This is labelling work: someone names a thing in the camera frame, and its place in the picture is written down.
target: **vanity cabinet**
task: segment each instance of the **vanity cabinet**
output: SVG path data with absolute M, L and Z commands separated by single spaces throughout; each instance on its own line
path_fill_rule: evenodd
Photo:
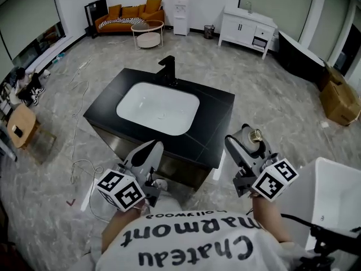
M 276 28 L 271 18 L 226 6 L 218 46 L 223 40 L 233 42 L 262 52 L 264 59 Z

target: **gray tile floor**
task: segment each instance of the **gray tile floor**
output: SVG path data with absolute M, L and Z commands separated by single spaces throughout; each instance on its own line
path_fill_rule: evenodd
M 260 128 L 273 149 L 296 168 L 319 156 L 361 168 L 360 123 L 343 127 L 327 120 L 315 85 L 289 74 L 272 55 L 263 61 L 260 53 L 226 42 L 218 47 L 217 40 L 194 33 L 181 37 L 166 32 L 164 41 L 164 47 L 136 51 L 131 36 L 84 38 L 42 81 L 46 91 L 33 110 L 43 126 L 58 137 L 55 146 L 40 167 L 20 150 L 16 150 L 17 163 L 1 158 L 0 197 L 10 219 L 9 237 L 34 270 L 65 270 L 82 255 L 89 238 L 105 226 L 92 217 L 89 208 L 80 210 L 92 182 L 90 164 L 77 164 L 74 175 L 78 180 L 70 183 L 76 125 L 72 114 L 80 108 L 88 81 L 73 159 L 112 167 L 118 158 L 82 115 L 123 67 L 157 72 L 161 68 L 157 62 L 174 55 L 178 78 L 236 94 L 230 134 L 243 123 Z M 68 86 L 78 67 L 91 58 Z M 78 82 L 83 83 L 72 89 Z M 323 121 L 329 127 L 322 128 Z M 169 190 L 184 209 L 245 212 L 250 201 L 237 198 L 232 186 L 235 173 L 236 166 L 227 156 L 219 180 L 213 180 L 211 174 L 197 193 L 176 183 L 171 183 Z M 74 205 L 69 206 L 67 201 L 73 199 Z M 101 217 L 109 219 L 114 212 L 97 192 L 91 202 Z

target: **black bathtub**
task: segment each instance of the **black bathtub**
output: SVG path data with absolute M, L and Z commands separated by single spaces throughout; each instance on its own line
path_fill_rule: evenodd
M 279 32 L 279 62 L 293 75 L 316 82 L 324 71 L 324 63 L 310 50 L 284 32 Z

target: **sink vanity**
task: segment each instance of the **sink vanity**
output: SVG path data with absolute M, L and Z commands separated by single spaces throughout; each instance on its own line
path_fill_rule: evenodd
M 84 117 L 122 160 L 158 139 L 164 145 L 158 173 L 198 189 L 219 167 L 235 96 L 165 78 L 124 68 Z
M 276 28 L 272 18 L 227 5 L 218 46 L 223 40 L 233 42 L 262 52 L 264 59 Z

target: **black faucet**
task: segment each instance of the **black faucet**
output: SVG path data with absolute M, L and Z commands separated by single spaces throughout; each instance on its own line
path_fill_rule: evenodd
M 163 83 L 170 86 L 175 86 L 178 80 L 175 78 L 175 58 L 174 56 L 167 56 L 158 62 L 159 65 L 164 65 L 164 68 L 157 72 L 158 78 L 162 79 Z

